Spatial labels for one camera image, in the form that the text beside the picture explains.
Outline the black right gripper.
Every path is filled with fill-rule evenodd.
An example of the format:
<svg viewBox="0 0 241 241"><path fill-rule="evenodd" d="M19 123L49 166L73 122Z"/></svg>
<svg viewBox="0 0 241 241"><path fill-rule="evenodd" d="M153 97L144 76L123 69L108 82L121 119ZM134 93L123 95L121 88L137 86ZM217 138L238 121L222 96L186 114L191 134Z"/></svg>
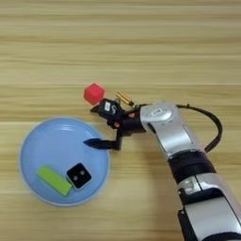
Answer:
<svg viewBox="0 0 241 241"><path fill-rule="evenodd" d="M99 112L99 105L91 108L91 113ZM121 149L122 135L130 136L135 133L145 133L144 127L140 121L140 108L135 108L129 111L121 109L118 114L107 121L107 124L116 129L117 135L115 140L103 140L99 138L91 138L85 140L84 143L91 148L98 150L115 150Z"/></svg>

